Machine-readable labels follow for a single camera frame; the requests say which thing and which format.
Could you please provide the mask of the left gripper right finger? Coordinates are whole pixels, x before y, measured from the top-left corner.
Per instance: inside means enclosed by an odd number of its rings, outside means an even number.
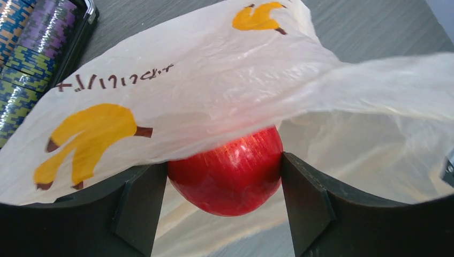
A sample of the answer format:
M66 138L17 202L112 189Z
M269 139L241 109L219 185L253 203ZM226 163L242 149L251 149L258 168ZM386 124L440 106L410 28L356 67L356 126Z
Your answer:
M453 256L453 196L405 204L366 193L283 153L295 256Z

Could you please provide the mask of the red fake apple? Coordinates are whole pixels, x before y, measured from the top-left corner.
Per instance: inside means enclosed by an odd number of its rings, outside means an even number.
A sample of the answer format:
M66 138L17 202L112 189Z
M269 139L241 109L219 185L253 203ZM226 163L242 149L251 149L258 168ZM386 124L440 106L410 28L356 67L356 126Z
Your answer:
M190 203L217 216L262 206L281 185L283 144L275 126L184 160L167 163L168 178Z

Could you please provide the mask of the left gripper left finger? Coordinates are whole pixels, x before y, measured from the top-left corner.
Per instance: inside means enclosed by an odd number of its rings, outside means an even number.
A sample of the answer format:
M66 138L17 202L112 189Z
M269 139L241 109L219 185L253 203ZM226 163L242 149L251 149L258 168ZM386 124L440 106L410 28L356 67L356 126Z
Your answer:
M1 256L151 256L167 166L132 167L54 203L1 205Z

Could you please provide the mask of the translucent plastic bag banana print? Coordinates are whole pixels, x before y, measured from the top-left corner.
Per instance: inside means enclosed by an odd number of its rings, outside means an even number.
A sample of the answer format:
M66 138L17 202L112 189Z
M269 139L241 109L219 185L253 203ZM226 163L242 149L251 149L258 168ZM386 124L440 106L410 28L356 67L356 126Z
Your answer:
M117 43L1 150L1 205L275 126L283 153L405 204L453 196L453 43L424 1L222 1ZM214 216L167 182L151 256L295 256L281 185Z

